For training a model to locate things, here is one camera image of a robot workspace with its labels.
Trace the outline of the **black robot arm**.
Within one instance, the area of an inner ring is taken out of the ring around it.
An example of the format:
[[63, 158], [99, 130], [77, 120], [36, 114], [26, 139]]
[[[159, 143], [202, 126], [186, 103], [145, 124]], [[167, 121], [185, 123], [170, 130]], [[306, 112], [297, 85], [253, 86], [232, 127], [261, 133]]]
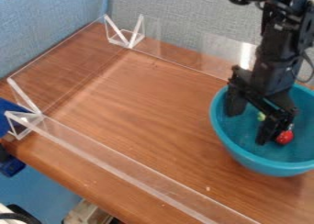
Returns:
[[264, 145], [290, 130], [297, 107], [290, 90], [298, 81], [306, 49], [314, 45], [314, 0], [230, 0], [262, 10], [262, 43], [256, 51], [252, 70], [232, 68], [226, 114], [241, 115], [248, 105], [265, 114], [256, 141]]

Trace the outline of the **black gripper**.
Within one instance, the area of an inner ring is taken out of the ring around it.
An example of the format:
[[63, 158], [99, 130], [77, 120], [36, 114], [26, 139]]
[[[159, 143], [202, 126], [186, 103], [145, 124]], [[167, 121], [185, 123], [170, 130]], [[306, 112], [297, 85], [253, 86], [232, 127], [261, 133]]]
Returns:
[[272, 115], [284, 112], [296, 118], [297, 108], [290, 98], [290, 88], [265, 93], [252, 82], [253, 71], [234, 65], [232, 68], [232, 78], [225, 98], [225, 111], [229, 117], [242, 115], [248, 103], [257, 107], [269, 116], [261, 123], [256, 142], [264, 145], [274, 140], [280, 133], [286, 129], [285, 118]]

